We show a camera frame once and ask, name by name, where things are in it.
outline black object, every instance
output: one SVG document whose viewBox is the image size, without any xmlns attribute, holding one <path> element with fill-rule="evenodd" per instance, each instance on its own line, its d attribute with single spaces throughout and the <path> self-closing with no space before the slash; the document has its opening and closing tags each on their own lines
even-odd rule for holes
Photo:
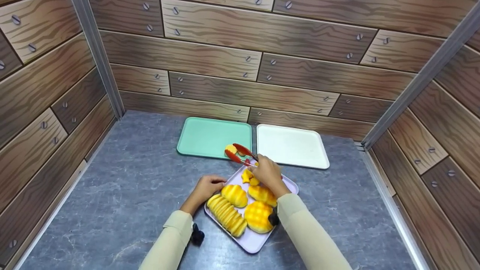
<svg viewBox="0 0 480 270">
<path fill-rule="evenodd" d="M 193 224 L 193 232 L 192 236 L 190 237 L 190 241 L 193 245 L 201 246 L 202 242 L 204 241 L 205 234 L 198 229 L 198 225 L 196 223 Z"/>
<path fill-rule="evenodd" d="M 273 212 L 268 216 L 268 221 L 272 226 L 277 226 L 280 224 L 280 219 L 278 218 L 278 209 L 276 207 L 273 208 Z"/>
</svg>

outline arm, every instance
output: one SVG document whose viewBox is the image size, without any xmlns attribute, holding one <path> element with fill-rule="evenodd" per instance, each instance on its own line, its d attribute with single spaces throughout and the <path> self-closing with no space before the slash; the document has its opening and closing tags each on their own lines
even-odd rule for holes
<svg viewBox="0 0 480 270">
<path fill-rule="evenodd" d="M 205 175 L 180 210 L 173 212 L 163 225 L 163 231 L 148 252 L 139 270 L 175 270 L 192 235 L 193 215 L 199 206 L 222 189 L 225 179 Z"/>
</svg>

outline gray marble countertop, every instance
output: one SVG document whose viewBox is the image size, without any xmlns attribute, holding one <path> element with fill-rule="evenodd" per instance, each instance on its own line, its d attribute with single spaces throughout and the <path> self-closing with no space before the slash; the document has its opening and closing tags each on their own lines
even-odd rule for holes
<svg viewBox="0 0 480 270">
<path fill-rule="evenodd" d="M 184 120 L 128 111 L 21 269 L 137 269 L 199 177 L 228 178 L 239 167 L 178 154 Z M 283 174 L 298 184 L 299 196 L 354 270 L 415 269 L 353 141 L 322 139 L 328 170 L 283 166 Z M 250 255 L 203 209 L 194 221 L 205 240 L 201 247 L 187 247 L 181 270 L 305 269 L 281 226 L 259 253 Z"/>
</svg>

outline metal frame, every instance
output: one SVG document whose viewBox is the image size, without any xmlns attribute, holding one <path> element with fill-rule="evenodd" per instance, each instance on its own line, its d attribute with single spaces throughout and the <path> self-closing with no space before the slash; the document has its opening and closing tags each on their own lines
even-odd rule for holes
<svg viewBox="0 0 480 270">
<path fill-rule="evenodd" d="M 90 51 L 92 52 L 98 72 L 100 73 L 103 85 L 107 91 L 108 99 L 110 100 L 115 116 L 120 120 L 125 114 L 125 108 L 120 97 L 117 83 L 113 77 L 112 68 L 108 61 L 107 52 L 103 46 L 90 2 L 88 0 L 72 0 L 72 3 Z"/>
<path fill-rule="evenodd" d="M 413 78 L 396 101 L 382 115 L 378 122 L 368 132 L 362 141 L 366 150 L 382 136 L 393 124 L 420 92 L 433 80 L 433 78 L 447 65 L 462 46 L 472 37 L 480 27 L 480 1 L 477 2 L 463 20 L 457 25 L 450 36 Z"/>
<path fill-rule="evenodd" d="M 415 242 L 415 239 L 413 238 L 413 235 L 410 232 L 407 223 L 405 223 L 405 220 L 403 219 L 402 214 L 400 213 L 400 210 L 398 209 L 395 201 L 388 192 L 387 186 L 382 180 L 382 177 L 380 176 L 377 167 L 373 163 L 370 153 L 361 152 L 360 155 L 362 156 L 363 162 L 367 166 L 368 172 L 372 176 L 373 182 L 375 183 L 375 186 L 377 187 L 378 192 L 380 193 L 380 196 L 382 197 L 382 200 L 387 207 L 388 213 L 393 219 L 393 223 L 395 224 L 396 229 L 400 233 L 400 237 L 402 238 L 403 243 L 405 244 L 405 247 L 410 254 L 410 257 L 412 258 L 413 264 L 415 265 L 417 270 L 429 270 L 430 268 L 428 267 L 425 258 L 420 252 L 420 249 Z"/>
</svg>

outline wood plank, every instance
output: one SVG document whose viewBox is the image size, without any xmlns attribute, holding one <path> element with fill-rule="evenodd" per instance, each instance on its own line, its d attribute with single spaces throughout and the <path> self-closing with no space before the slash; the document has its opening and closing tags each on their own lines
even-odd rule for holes
<svg viewBox="0 0 480 270">
<path fill-rule="evenodd" d="M 409 108 L 388 129 L 420 175 L 448 156 Z"/>
<path fill-rule="evenodd" d="M 105 88 L 96 68 L 80 79 L 52 105 L 63 127 L 70 134 L 105 95 Z"/>
<path fill-rule="evenodd" d="M 480 185 L 480 120 L 435 82 L 410 104 L 412 112 Z"/>
<path fill-rule="evenodd" d="M 47 109 L 0 151 L 0 213 L 66 137 L 59 120 Z"/>
<path fill-rule="evenodd" d="M 155 95 L 170 95 L 168 71 L 111 64 L 119 89 Z"/>
<path fill-rule="evenodd" d="M 262 56 L 257 51 L 165 38 L 104 30 L 100 34 L 108 59 L 117 64 L 254 81 Z"/>
<path fill-rule="evenodd" d="M 274 12 L 447 37 L 476 0 L 276 0 Z"/>
<path fill-rule="evenodd" d="M 273 8 L 274 0 L 199 0 L 200 2 L 210 3 L 210 4 L 219 4 L 231 7 L 262 10 L 262 11 L 271 11 Z"/>
<path fill-rule="evenodd" d="M 392 183 L 390 183 L 390 179 L 388 179 L 388 176 L 387 176 L 387 174 L 385 173 L 385 170 L 383 169 L 383 167 L 381 166 L 380 162 L 378 161 L 378 158 L 377 158 L 377 156 L 375 155 L 375 152 L 374 152 L 372 149 L 370 149 L 370 150 L 368 151 L 368 153 L 370 154 L 370 157 L 372 158 L 373 163 L 374 163 L 375 166 L 377 167 L 378 172 L 380 173 L 380 176 L 382 177 L 383 182 L 384 182 L 385 185 L 387 186 L 388 193 L 390 193 L 390 196 L 394 196 L 394 195 L 396 194 L 396 191 L 395 191 L 395 189 L 393 188 Z"/>
<path fill-rule="evenodd" d="M 463 46 L 435 79 L 480 117 L 480 52 Z"/>
<path fill-rule="evenodd" d="M 105 137 L 107 136 L 107 134 L 109 133 L 110 129 L 112 129 L 113 125 L 117 122 L 117 118 L 113 118 L 112 121 L 110 122 L 110 124 L 107 126 L 107 128 L 103 131 L 102 135 L 100 136 L 100 138 L 98 138 L 98 140 L 95 142 L 95 144 L 93 145 L 93 147 L 90 149 L 90 151 L 88 151 L 87 155 L 85 156 L 85 160 L 87 162 L 90 161 L 90 159 L 93 157 L 93 154 L 95 153 L 95 151 L 97 150 L 97 148 L 100 146 L 100 144 L 103 142 L 103 140 L 105 139 Z"/>
<path fill-rule="evenodd" d="M 480 189 L 451 157 L 426 172 L 422 180 L 479 260 Z"/>
<path fill-rule="evenodd" d="M 10 47 L 3 34 L 0 33 L 0 80 L 21 66 L 22 63 L 15 51 Z"/>
<path fill-rule="evenodd" d="M 83 34 L 0 82 L 0 147 L 82 78 L 95 63 Z"/>
<path fill-rule="evenodd" d="M 159 1 L 90 0 L 90 5 L 100 29 L 163 37 Z"/>
<path fill-rule="evenodd" d="M 221 104 L 185 98 L 174 98 L 120 91 L 123 105 L 128 110 L 142 110 L 167 114 L 198 116 L 246 122 L 249 107 Z"/>
<path fill-rule="evenodd" d="M 28 234 L 27 238 L 25 241 L 20 245 L 18 248 L 17 252 L 13 255 L 13 257 L 10 259 L 10 262 L 7 264 L 5 267 L 5 270 L 13 270 L 15 268 L 15 265 L 20 261 L 22 258 L 22 255 L 24 252 L 27 250 L 27 248 L 30 246 L 30 244 L 35 240 L 36 236 L 44 226 L 45 222 L 50 218 L 50 216 L 53 214 L 57 206 L 60 204 L 62 199 L 66 196 L 67 192 L 71 188 L 71 186 L 75 183 L 77 180 L 78 176 L 82 173 L 82 171 L 85 170 L 85 167 L 87 166 L 87 163 L 85 160 L 82 160 L 80 165 L 78 165 L 77 169 L 75 172 L 72 174 L 70 179 L 67 181 L 65 186 L 60 190 L 59 194 L 55 197 L 55 200 L 50 204 L 48 207 L 47 211 L 42 215 L 40 220 L 37 222 L 33 230 Z"/>
<path fill-rule="evenodd" d="M 403 219 L 405 220 L 405 223 L 407 224 L 408 228 L 410 229 L 410 232 L 412 233 L 413 238 L 415 239 L 415 242 L 417 243 L 420 252 L 423 255 L 423 258 L 427 262 L 428 267 L 430 270 L 438 270 L 437 266 L 435 265 L 435 262 L 433 261 L 432 256 L 430 255 L 430 252 L 428 252 L 427 247 L 425 246 L 425 243 L 423 242 L 422 238 L 420 237 L 420 234 L 415 228 L 415 225 L 413 225 L 412 219 L 407 213 L 407 210 L 405 209 L 405 206 L 403 206 L 402 201 L 398 197 L 398 195 L 393 196 L 393 200 L 395 201 L 398 210 L 400 210 L 400 213 L 403 216 Z"/>
<path fill-rule="evenodd" d="M 105 96 L 0 215 L 1 264 L 26 240 L 113 117 Z M 17 245 L 9 248 L 12 240 Z"/>
<path fill-rule="evenodd" d="M 372 123 L 260 108 L 250 109 L 248 123 L 309 129 L 320 134 L 347 137 L 356 141 L 361 141 L 373 127 Z"/>
<path fill-rule="evenodd" d="M 162 11 L 166 37 L 348 63 L 360 62 L 376 33 L 372 28 L 181 0 L 163 0 Z"/>
<path fill-rule="evenodd" d="M 328 115 L 339 94 L 170 72 L 172 96 Z"/>
<path fill-rule="evenodd" d="M 342 94 L 330 112 L 331 117 L 377 122 L 392 101 Z"/>
<path fill-rule="evenodd" d="M 13 15 L 20 24 L 13 23 Z M 23 0 L 0 7 L 0 28 L 24 63 L 82 30 L 69 0 Z"/>
<path fill-rule="evenodd" d="M 442 38 L 379 30 L 361 64 L 419 72 L 443 42 Z"/>
<path fill-rule="evenodd" d="M 413 77 L 413 74 L 405 72 L 264 53 L 258 81 L 396 99 Z"/>
<path fill-rule="evenodd" d="M 373 150 L 439 269 L 477 270 L 480 264 L 387 131 Z"/>
</svg>

